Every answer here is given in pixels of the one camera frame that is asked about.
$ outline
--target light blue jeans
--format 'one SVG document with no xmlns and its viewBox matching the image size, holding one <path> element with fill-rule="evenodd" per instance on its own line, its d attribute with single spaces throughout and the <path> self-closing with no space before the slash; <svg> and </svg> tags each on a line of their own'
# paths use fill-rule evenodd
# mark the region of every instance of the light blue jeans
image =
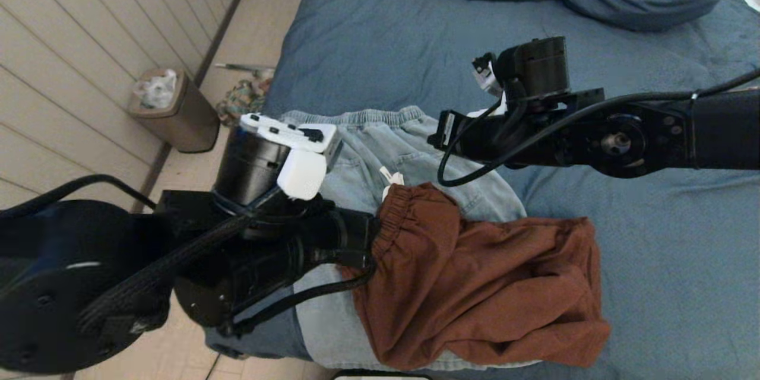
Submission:
<svg viewBox="0 0 760 380">
<path fill-rule="evenodd" d="M 289 112 L 285 123 L 329 123 L 338 126 L 344 147 L 334 168 L 326 177 L 320 193 L 339 207 L 376 213 L 382 204 L 388 180 L 380 173 L 385 166 L 390 174 L 401 172 L 405 185 L 436 181 L 443 153 L 427 144 L 438 121 L 418 107 L 399 112 L 363 110 L 335 117 Z M 451 157 L 447 177 L 468 174 L 480 164 Z M 525 209 L 510 185 L 496 172 L 468 185 L 444 188 L 459 203 L 464 217 L 495 222 L 525 217 Z M 324 283 L 342 280 L 333 265 L 323 265 L 293 285 L 299 292 Z M 311 299 L 296 307 L 306 349 L 316 363 L 328 368 L 390 369 L 377 361 L 364 328 L 356 315 L 351 293 L 335 293 Z M 511 364 L 501 367 L 524 366 Z M 435 370 L 485 369 L 467 363 L 453 353 L 444 353 L 431 366 Z"/>
</svg>

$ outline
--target plastic bag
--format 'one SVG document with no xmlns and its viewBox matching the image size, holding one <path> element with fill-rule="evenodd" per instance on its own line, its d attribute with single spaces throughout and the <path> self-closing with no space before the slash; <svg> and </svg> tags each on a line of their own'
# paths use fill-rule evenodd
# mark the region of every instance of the plastic bag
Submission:
<svg viewBox="0 0 760 380">
<path fill-rule="evenodd" d="M 133 92 L 140 97 L 141 106 L 146 109 L 165 109 L 172 103 L 177 73 L 167 69 L 166 75 L 152 77 L 149 81 L 138 80 Z"/>
</svg>

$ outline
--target wall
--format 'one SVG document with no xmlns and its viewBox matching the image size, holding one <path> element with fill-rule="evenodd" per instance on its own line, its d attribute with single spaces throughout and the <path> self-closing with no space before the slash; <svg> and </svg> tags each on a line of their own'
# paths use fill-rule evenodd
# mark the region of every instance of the wall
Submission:
<svg viewBox="0 0 760 380">
<path fill-rule="evenodd" d="M 0 209 L 68 180 L 140 188 L 162 142 L 126 113 L 145 69 L 193 76 L 232 0 L 0 0 Z M 77 193 L 129 208 L 108 185 Z"/>
</svg>

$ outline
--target trash can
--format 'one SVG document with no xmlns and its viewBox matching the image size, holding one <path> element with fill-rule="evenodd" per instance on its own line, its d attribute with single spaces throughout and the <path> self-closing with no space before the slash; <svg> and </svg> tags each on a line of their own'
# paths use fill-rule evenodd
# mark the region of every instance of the trash can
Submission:
<svg viewBox="0 0 760 380">
<path fill-rule="evenodd" d="M 166 76 L 166 69 L 152 69 L 140 80 Z M 202 153 L 214 148 L 219 134 L 217 112 L 183 71 L 176 71 L 174 94 L 166 107 L 149 107 L 132 95 L 129 114 L 157 137 L 182 153 Z"/>
</svg>

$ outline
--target bed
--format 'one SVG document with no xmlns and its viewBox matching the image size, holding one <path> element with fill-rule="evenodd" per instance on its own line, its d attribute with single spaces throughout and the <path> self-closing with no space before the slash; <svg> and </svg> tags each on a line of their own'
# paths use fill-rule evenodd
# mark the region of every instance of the bed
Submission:
<svg viewBox="0 0 760 380">
<path fill-rule="evenodd" d="M 557 1 L 302 0 L 265 110 L 337 115 L 416 105 L 438 117 L 482 109 L 491 99 L 470 73 L 472 58 L 550 36 L 567 38 L 573 89 L 603 87 L 608 97 L 705 87 L 760 66 L 760 18 L 743 0 L 721 0 L 661 33 L 613 28 Z M 591 369 L 541 363 L 442 375 L 756 378 L 760 175 L 670 169 L 621 180 L 583 166 L 499 173 L 529 216 L 594 221 L 613 333 Z M 309 359 L 294 310 L 225 345 Z"/>
</svg>

